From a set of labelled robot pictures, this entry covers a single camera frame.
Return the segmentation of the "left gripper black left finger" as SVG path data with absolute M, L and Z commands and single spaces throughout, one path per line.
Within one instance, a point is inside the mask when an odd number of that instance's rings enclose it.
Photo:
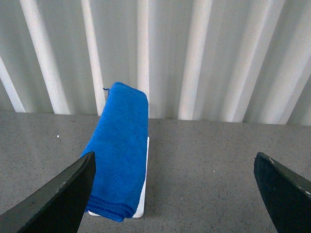
M 2 233 L 76 233 L 95 177 L 89 152 L 0 216 Z

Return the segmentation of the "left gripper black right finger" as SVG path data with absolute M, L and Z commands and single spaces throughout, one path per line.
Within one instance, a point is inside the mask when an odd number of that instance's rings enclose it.
M 279 233 L 311 231 L 311 182 L 259 152 L 254 175 L 268 214 Z

